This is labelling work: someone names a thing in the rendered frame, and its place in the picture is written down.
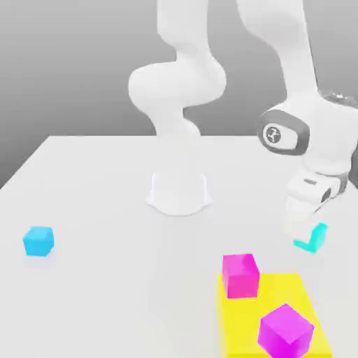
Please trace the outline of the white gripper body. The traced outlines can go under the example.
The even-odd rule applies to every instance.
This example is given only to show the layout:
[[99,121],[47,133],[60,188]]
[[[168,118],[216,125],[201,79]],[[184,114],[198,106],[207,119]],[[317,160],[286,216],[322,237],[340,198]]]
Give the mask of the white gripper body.
[[292,196],[287,198],[284,213],[285,233],[293,240],[309,241],[313,229],[320,223],[315,206]]

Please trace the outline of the small turquoise cube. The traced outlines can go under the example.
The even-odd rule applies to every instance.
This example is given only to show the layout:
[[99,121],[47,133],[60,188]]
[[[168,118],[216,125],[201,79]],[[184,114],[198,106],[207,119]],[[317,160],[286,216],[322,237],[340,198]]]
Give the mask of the small turquoise cube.
[[308,242],[294,240],[294,246],[315,254],[325,242],[328,226],[325,223],[318,223],[310,233],[310,239]]

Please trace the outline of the small pink cube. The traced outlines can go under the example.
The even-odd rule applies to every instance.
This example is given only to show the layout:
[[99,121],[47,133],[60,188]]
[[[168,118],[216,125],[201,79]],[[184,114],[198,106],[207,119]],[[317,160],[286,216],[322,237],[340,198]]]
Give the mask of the small pink cube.
[[252,254],[224,255],[222,282],[228,299],[257,297],[260,271]]

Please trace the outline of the small purple cube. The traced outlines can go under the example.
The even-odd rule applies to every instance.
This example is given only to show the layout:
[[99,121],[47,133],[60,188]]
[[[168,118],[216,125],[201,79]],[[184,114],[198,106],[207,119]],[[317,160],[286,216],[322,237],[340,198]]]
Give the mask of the small purple cube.
[[301,358],[309,351],[314,329],[285,303],[261,318],[257,342],[272,358]]

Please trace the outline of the small blue cube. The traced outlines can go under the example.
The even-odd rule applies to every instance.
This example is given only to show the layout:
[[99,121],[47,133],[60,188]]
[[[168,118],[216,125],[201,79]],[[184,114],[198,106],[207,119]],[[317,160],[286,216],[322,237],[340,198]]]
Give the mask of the small blue cube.
[[55,244],[51,227],[31,227],[22,241],[28,256],[45,257]]

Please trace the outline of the large yellow box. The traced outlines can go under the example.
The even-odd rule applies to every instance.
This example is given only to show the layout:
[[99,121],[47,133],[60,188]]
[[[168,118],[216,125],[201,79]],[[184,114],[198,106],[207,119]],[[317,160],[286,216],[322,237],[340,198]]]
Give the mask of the large yellow box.
[[272,358],[257,342],[263,316],[287,303],[315,326],[310,348],[301,358],[333,358],[303,281],[298,274],[262,274],[254,298],[228,299],[217,276],[216,309],[221,358]]

